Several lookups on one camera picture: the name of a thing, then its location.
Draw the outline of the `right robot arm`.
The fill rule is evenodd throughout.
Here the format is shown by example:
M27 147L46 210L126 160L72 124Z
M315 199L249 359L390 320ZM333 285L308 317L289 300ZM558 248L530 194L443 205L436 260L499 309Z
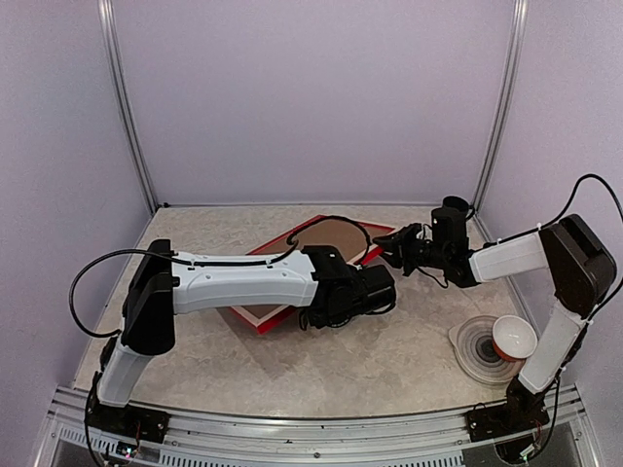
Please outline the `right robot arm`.
M581 348L595 316L621 291L622 274L608 248L578 214L569 213L582 183L605 188L615 211L622 203L607 181L595 173L580 176L564 207L551 220L473 248L467 223L474 207L448 196L430 213L430 221L412 223L374 238L385 261L404 275L438 269L446 282L473 288L503 280L518 285L532 276L550 294L548 311L537 326L533 353L511 378L502 403L469 411L465 418L474 439L528 430L552 421L545 398Z

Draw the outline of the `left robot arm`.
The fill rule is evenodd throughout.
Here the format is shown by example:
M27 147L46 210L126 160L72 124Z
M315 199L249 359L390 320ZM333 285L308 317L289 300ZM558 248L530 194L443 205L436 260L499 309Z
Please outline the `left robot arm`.
M285 305L301 326L336 328L395 306L395 282L384 266L348 263L332 245L301 246L295 233L273 255L205 256L176 252L167 238L137 250L142 260L128 286L120 329L108 341L92 394L96 412L124 433L136 422L128 402L150 361L175 346L174 319L209 308Z

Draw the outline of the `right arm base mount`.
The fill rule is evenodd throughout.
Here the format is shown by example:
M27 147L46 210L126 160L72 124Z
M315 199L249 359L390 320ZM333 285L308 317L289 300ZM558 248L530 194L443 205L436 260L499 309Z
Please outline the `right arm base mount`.
M533 430L538 425L550 422L545 409L537 409L533 413L516 413L505 405L479 407L468 411L464 418L472 443Z

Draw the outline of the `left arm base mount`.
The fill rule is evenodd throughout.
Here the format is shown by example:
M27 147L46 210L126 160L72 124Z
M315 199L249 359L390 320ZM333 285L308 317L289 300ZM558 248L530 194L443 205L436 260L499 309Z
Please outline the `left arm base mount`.
M124 408L96 406L87 409L88 425L101 431L139 442L162 444L170 415L166 412L128 405Z

